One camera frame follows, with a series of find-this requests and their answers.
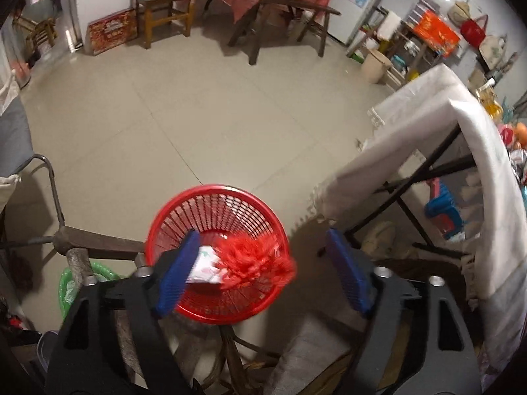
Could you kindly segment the white printed packet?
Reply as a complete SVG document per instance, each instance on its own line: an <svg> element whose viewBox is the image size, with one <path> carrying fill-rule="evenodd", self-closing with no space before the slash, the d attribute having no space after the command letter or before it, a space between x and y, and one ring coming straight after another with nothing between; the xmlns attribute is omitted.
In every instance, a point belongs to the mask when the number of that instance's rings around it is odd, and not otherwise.
<svg viewBox="0 0 527 395"><path fill-rule="evenodd" d="M201 246L187 283L221 284L225 272L220 265L221 260L214 248L210 245Z"/></svg>

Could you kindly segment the red wrapper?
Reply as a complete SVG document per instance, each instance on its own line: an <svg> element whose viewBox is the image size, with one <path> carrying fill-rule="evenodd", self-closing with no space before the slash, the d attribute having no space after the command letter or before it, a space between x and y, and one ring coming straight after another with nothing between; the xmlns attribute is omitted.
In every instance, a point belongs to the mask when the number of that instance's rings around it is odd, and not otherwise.
<svg viewBox="0 0 527 395"><path fill-rule="evenodd" d="M261 277L282 288L296 276L296 262L285 253L275 234L256 238L234 234L218 240L214 251L225 290L246 286Z"/></svg>

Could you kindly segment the red plastic mesh basket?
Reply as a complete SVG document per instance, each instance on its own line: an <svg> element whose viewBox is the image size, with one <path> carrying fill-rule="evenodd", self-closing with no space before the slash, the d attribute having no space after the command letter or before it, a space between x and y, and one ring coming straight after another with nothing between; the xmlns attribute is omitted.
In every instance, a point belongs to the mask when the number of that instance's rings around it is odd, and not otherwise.
<svg viewBox="0 0 527 395"><path fill-rule="evenodd" d="M180 193L157 213L145 244L147 264L178 248L191 229L199 233L202 246L213 248L234 234L275 234L290 255L287 234L266 203L235 187L205 185ZM222 284L187 283L176 310L200 323L234 325L270 307L284 287L272 286L263 277L228 290Z"/></svg>

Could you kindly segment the green plastic basin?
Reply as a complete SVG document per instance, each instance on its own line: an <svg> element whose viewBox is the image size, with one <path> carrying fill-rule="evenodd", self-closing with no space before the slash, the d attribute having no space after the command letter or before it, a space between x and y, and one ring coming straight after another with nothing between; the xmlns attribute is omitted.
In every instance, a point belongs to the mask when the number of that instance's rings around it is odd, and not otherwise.
<svg viewBox="0 0 527 395"><path fill-rule="evenodd" d="M92 260L90 262L91 268L99 282L108 282L119 280L120 276L107 268L103 263ZM73 281L72 271L70 268L64 268L58 284L58 302L63 318L68 315L70 306L75 301L78 288Z"/></svg>

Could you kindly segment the blue plastic toy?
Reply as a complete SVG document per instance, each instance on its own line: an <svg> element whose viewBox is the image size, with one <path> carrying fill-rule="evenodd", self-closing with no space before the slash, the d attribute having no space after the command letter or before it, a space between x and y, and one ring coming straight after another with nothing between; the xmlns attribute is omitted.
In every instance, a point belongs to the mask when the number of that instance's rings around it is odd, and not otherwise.
<svg viewBox="0 0 527 395"><path fill-rule="evenodd" d="M424 214L445 240L463 233L464 222L452 193L435 177L426 182L430 189L429 201L424 205Z"/></svg>

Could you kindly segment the grey folding chair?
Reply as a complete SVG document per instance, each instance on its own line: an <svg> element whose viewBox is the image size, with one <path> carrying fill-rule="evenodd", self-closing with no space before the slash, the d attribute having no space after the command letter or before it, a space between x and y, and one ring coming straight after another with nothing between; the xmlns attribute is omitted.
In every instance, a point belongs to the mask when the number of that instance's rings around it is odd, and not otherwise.
<svg viewBox="0 0 527 395"><path fill-rule="evenodd" d="M32 245L51 244L51 236L38 237L16 243L5 240L5 207L13 196L20 174L32 161L40 161L47 169L54 208L59 227L65 226L65 217L57 191L54 168L45 155L33 149L27 114L20 97L3 107L1 115L1 249L9 250Z"/></svg>

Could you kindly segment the beige plastic bucket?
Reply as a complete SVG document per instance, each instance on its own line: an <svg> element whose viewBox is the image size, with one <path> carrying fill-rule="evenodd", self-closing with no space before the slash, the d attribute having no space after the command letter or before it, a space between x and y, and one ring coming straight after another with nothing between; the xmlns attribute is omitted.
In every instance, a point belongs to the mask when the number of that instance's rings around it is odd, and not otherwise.
<svg viewBox="0 0 527 395"><path fill-rule="evenodd" d="M377 84L390 67L392 67L391 60L378 50L373 49L364 59L361 73L368 82Z"/></svg>

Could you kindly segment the red gift box on floor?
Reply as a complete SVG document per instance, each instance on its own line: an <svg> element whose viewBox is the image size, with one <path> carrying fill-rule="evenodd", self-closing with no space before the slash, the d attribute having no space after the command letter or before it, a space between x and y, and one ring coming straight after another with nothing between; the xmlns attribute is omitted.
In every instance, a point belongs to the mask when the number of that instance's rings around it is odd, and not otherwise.
<svg viewBox="0 0 527 395"><path fill-rule="evenodd" d="M102 54L138 37L138 21L135 9L127 9L108 15L88 24L88 38L93 55Z"/></svg>

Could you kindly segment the red orange gift box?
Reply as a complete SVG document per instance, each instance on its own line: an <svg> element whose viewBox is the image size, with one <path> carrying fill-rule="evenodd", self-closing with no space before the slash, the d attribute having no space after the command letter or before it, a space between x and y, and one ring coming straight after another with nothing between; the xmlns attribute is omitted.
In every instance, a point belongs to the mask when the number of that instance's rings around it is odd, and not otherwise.
<svg viewBox="0 0 527 395"><path fill-rule="evenodd" d="M414 27L414 33L432 50L448 57L456 49L460 37L434 12L427 10Z"/></svg>

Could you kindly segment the red hanging bag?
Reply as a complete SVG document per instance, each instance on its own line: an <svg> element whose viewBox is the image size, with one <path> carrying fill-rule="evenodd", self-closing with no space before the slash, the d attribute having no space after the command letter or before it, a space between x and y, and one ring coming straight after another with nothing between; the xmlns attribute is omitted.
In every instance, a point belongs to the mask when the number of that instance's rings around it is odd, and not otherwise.
<svg viewBox="0 0 527 395"><path fill-rule="evenodd" d="M486 38L488 26L488 15L484 14L476 19L466 20L460 32L464 40L474 48L478 48L482 41Z"/></svg>

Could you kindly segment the dark wooden bench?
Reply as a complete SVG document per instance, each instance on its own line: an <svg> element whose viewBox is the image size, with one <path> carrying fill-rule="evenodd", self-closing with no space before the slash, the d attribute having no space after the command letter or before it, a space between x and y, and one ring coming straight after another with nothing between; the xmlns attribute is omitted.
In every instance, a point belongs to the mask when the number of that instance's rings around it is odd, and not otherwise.
<svg viewBox="0 0 527 395"><path fill-rule="evenodd" d="M305 0L258 0L235 24L235 29L227 43L234 47L241 39L251 38L248 54L248 64L256 65L265 28L271 20L271 15L279 18L279 24L288 31L299 28L296 42L301 43L308 33L319 38L317 54L324 57L327 39L329 37L330 18L340 16L341 12L328 6L319 5Z"/></svg>

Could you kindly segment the black folding table frame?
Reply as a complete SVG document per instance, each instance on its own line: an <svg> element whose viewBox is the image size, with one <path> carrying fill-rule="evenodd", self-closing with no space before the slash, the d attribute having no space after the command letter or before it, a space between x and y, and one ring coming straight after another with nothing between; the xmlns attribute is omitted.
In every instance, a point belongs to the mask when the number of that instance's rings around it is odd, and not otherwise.
<svg viewBox="0 0 527 395"><path fill-rule="evenodd" d="M413 226L414 231L419 235L419 241L412 242L412 247L414 249L448 259L462 259L464 256L463 252L447 249L434 244L427 229L422 225L421 220L414 214L415 206L409 207L404 200L409 192L411 192L418 202L424 202L424 185L428 180L435 177L441 178L443 176L451 176L476 167L473 155L470 153L455 158L452 161L446 161L442 164L438 163L445 152L448 151L460 136L461 128L456 125L430 156L427 157L416 170L414 170L414 173L411 176L385 182L380 188L376 189L374 191L375 195L388 194L389 196L376 210L344 232L344 236L349 244L351 244L352 247L359 249L361 244L356 240L355 235L388 210L389 207L396 204L409 223Z"/></svg>

